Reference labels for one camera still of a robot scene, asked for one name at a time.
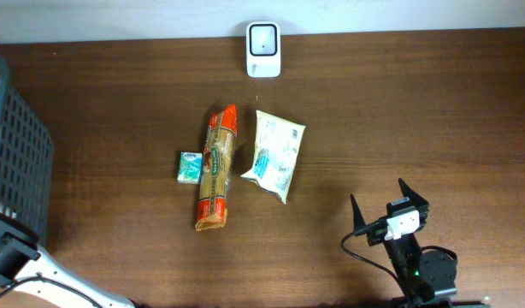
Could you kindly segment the spaghetti pack orange ends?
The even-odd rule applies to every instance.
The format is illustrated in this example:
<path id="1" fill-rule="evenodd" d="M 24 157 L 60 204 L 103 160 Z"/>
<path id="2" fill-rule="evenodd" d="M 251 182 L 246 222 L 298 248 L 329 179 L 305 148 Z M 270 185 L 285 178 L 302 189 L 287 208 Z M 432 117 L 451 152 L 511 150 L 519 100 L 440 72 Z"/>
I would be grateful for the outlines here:
<path id="1" fill-rule="evenodd" d="M 202 174 L 195 229 L 223 228 L 227 222 L 227 194 L 238 134 L 235 104 L 210 117 L 203 150 Z"/>

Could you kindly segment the cream snack bag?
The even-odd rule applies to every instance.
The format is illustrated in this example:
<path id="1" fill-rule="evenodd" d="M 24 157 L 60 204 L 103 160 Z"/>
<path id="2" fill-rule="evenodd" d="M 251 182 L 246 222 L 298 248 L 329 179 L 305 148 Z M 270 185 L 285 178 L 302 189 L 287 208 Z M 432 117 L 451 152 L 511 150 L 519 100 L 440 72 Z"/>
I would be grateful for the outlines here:
<path id="1" fill-rule="evenodd" d="M 256 118 L 253 163 L 241 178 L 286 204 L 306 126 L 261 110 L 256 111 Z"/>

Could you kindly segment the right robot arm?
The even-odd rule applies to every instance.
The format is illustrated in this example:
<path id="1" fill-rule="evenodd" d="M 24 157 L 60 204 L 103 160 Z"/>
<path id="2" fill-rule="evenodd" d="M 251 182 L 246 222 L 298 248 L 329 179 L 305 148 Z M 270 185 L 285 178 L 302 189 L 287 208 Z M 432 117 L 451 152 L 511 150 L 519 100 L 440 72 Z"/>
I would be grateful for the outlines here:
<path id="1" fill-rule="evenodd" d="M 452 307 L 457 293 L 457 254 L 441 246 L 420 246 L 416 233 L 425 225 L 429 202 L 398 181 L 403 197 L 386 205 L 386 215 L 366 223 L 354 197 L 351 197 L 353 231 L 340 242 L 348 255 L 385 271 L 398 284 L 403 296 L 392 300 L 394 307 Z M 353 236 L 366 236 L 369 246 L 383 245 L 392 270 L 364 258 L 345 247 Z"/>

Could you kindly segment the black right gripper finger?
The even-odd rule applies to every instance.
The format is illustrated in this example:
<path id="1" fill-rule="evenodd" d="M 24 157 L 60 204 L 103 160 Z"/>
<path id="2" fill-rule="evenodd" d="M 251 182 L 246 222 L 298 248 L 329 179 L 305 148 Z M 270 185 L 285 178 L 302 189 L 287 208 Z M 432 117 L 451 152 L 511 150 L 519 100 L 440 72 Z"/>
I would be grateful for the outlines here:
<path id="1" fill-rule="evenodd" d="M 429 202 L 410 188 L 403 179 L 399 178 L 398 184 L 403 196 L 409 198 L 418 210 L 427 210 L 429 208 Z"/>
<path id="2" fill-rule="evenodd" d="M 351 207 L 353 212 L 353 233 L 354 235 L 365 234 L 366 222 L 363 219 L 363 214 L 359 208 L 355 196 L 351 195 Z"/>

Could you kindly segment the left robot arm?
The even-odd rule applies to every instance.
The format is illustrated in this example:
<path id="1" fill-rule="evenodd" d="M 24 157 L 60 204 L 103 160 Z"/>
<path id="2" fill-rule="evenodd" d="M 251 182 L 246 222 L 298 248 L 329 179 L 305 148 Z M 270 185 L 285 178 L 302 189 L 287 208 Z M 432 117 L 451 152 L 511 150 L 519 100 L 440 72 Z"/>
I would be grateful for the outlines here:
<path id="1" fill-rule="evenodd" d="M 106 291 L 58 263 L 39 237 L 0 213 L 0 299 L 13 291 L 31 294 L 58 307 L 135 308 L 128 297 Z"/>

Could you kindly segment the small teal tissue pack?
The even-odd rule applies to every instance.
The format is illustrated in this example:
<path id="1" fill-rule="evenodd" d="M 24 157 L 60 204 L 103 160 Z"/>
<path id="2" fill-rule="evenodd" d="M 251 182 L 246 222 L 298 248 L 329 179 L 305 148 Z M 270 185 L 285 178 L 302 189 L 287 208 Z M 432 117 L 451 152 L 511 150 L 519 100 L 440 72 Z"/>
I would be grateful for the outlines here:
<path id="1" fill-rule="evenodd" d="M 203 154 L 196 152 L 182 152 L 177 181 L 181 184 L 197 185 L 202 174 Z"/>

